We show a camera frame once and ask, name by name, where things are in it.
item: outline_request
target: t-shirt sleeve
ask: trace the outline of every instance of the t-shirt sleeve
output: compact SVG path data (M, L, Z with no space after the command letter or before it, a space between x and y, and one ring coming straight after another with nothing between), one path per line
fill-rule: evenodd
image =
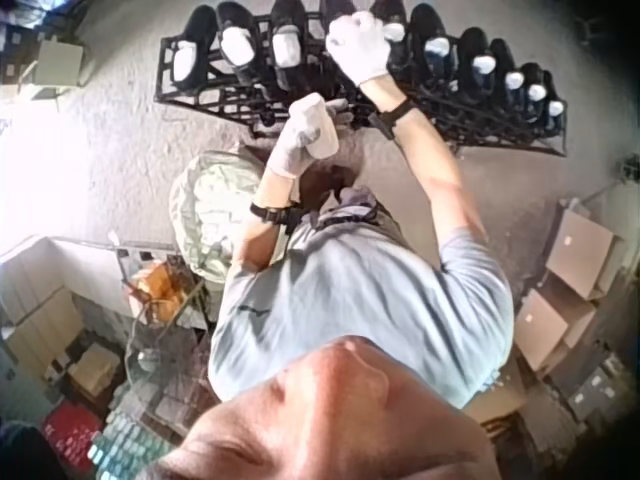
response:
M247 296L256 278L260 275L250 264L233 265L227 274L224 285L222 304L220 305L220 321L225 321Z
M468 228L457 229L440 249L441 275L456 311L452 339L458 364L470 382L495 378L513 342L513 298L506 276L487 246Z

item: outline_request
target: hand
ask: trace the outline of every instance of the hand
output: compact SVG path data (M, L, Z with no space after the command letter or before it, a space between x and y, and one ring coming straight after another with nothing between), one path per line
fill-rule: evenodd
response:
M344 15L329 25L327 51L353 83L386 75L391 46L382 22L370 12Z
M345 98L330 100L325 106L335 124L345 124L353 120L351 113L340 113L348 107ZM284 124L278 137L267 168L285 178L298 178L314 162L314 158L305 151L307 145L320 136L320 125L314 123L315 115L305 115L301 111L291 115Z

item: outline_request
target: light blue t-shirt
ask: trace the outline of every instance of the light blue t-shirt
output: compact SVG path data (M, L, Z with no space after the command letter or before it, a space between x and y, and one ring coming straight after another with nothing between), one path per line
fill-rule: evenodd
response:
M343 335L372 340L458 408L494 378L511 349L513 304L487 247L456 230L436 270L378 219L321 231L306 222L283 260L230 275L209 360L221 400Z

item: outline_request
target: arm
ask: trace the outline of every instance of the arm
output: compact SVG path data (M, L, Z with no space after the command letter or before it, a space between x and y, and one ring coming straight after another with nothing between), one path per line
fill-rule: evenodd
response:
M263 208L284 208L289 205L289 197L296 178L311 165L313 158L304 151L318 139L321 120L301 105L307 105L305 99L296 106L291 105L292 114L285 123L278 141L269 156L267 168L260 181L253 203ZM338 112L347 107L346 100L332 100L325 104L327 113L334 121L348 122L352 117ZM249 214L242 229L240 238L236 240L233 251L232 267L243 266L246 269L260 272L271 262L273 252L278 241L280 227L262 223L259 218Z
M294 179L283 177L267 168L264 172L253 203L259 207L284 208L289 204ZM262 223L259 218L245 221L237 246L233 251L232 265L242 265L256 272L269 266L278 241L280 227Z
M382 112L393 110L406 99L389 75L368 80L360 87ZM459 227L469 227L474 235L483 238L484 228L464 190L456 160L427 117L413 109L397 121L394 133L411 171L431 201L440 245Z
M393 110L406 98L387 72L390 46L384 38L382 22L369 12L334 20L329 26L326 44L342 71L380 111ZM462 187L455 159L431 122L414 109L396 122L394 133L413 174L431 201L440 245L458 227L468 226L482 237L484 230L473 202Z

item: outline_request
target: black metal rack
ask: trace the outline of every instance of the black metal rack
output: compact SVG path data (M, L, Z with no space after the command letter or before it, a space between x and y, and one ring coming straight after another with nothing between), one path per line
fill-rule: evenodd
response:
M264 57L269 59L268 15L255 17L263 37ZM320 14L307 13L309 32L312 23L319 26ZM452 44L457 38L449 37ZM218 40L209 51L209 73L206 84L190 91L179 91L171 83L170 71L173 55L178 50L180 36L165 37L160 42L155 101L192 111L205 113L245 125L254 137L275 136L269 130L289 117L288 108L304 93L285 92L276 82L274 73L261 83L241 85L225 64ZM306 48L306 78L312 91L319 92L326 100L346 98L354 115L352 128L369 127L369 115L375 111L373 104L338 69L326 53L324 39L308 34ZM400 88L431 119L442 137L452 146L486 146L566 156L566 128L550 138L538 123L529 124L517 115L501 112L485 102L471 105L456 97L444 87L429 89L416 80L415 66L411 62L400 71L392 71Z

